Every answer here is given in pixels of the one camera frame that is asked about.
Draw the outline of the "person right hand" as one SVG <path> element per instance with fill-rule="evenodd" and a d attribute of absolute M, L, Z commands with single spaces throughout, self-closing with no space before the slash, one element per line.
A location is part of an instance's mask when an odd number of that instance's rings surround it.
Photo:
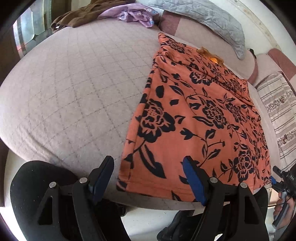
<path fill-rule="evenodd" d="M 274 212 L 273 212 L 274 216 L 279 215 L 279 213 L 282 210 L 281 203 L 284 202 L 283 199 L 281 198 L 281 192 L 278 194 L 278 197 L 279 197 L 279 200 L 276 202 L 276 206 L 275 206 Z M 290 198 L 289 196 L 287 196 L 286 202 L 288 204 L 287 212 L 285 213 L 285 216 L 283 216 L 281 222 L 276 227 L 277 230 L 287 226 L 290 223 L 290 221 L 293 217 L 293 214 L 294 214 L 293 210 L 294 210 L 294 206 L 295 206 L 295 201 L 292 198 Z"/>

